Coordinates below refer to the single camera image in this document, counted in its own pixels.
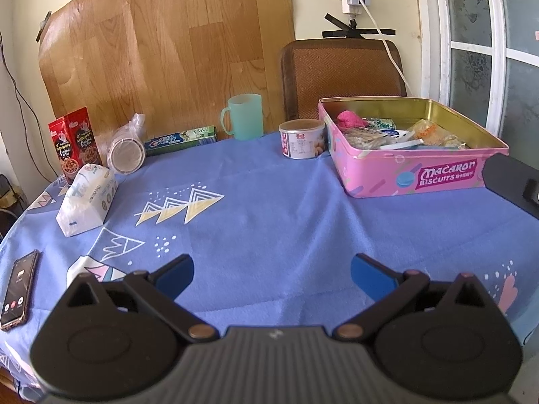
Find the plastic bag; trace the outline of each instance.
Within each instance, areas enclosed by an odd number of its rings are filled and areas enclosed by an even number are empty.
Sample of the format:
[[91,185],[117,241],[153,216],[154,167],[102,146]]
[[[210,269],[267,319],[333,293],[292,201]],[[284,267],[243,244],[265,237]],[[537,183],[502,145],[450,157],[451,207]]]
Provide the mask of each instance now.
[[143,113],[136,113],[114,134],[107,152],[107,164],[113,172],[130,174],[136,172],[144,163],[146,151],[142,135],[145,119]]
[[107,167],[86,164],[75,179],[56,215],[66,237],[103,225],[118,183]]
[[409,131],[409,139],[422,139],[426,146],[466,148],[466,143],[429,120],[419,120]]
[[374,129],[374,130],[392,130],[397,129],[397,126],[395,126],[395,123],[391,118],[366,118],[367,120],[367,128]]
[[352,128],[345,130],[343,134],[348,144],[360,150],[371,150],[394,143],[392,136],[374,129]]

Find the brown chair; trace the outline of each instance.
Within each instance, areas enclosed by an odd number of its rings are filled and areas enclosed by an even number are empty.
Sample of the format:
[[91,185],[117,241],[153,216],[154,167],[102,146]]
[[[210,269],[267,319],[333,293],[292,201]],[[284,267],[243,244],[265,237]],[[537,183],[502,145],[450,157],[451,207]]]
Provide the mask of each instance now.
[[[387,44],[402,69],[397,47]],[[406,96],[381,40],[294,41],[282,51],[281,71],[287,120],[318,118],[318,100],[325,97]]]

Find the phone screen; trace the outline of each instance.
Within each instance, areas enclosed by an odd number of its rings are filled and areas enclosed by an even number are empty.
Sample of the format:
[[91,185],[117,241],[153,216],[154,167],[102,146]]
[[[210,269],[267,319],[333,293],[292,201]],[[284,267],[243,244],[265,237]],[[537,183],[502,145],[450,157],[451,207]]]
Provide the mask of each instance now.
[[4,326],[22,317],[29,302],[30,284],[39,252],[33,251],[13,264],[5,294],[0,325]]

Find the pink sponge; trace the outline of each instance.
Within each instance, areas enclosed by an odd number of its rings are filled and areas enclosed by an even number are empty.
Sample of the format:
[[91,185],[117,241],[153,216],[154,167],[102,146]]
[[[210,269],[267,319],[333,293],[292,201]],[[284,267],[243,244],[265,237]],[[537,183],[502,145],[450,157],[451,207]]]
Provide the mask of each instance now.
[[337,116],[337,127],[341,130],[349,128],[364,128],[367,125],[367,120],[358,117],[352,111],[343,111]]

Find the mint green mug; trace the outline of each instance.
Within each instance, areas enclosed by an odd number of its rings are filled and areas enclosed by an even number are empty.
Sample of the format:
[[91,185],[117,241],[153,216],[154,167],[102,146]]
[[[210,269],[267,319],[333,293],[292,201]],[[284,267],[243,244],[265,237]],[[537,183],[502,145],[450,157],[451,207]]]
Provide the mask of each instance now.
[[[232,130],[225,127],[225,114],[230,112]],[[262,122],[262,96],[258,94],[240,94],[228,100],[228,106],[221,111],[221,125],[228,135],[245,141],[260,138],[264,134]]]

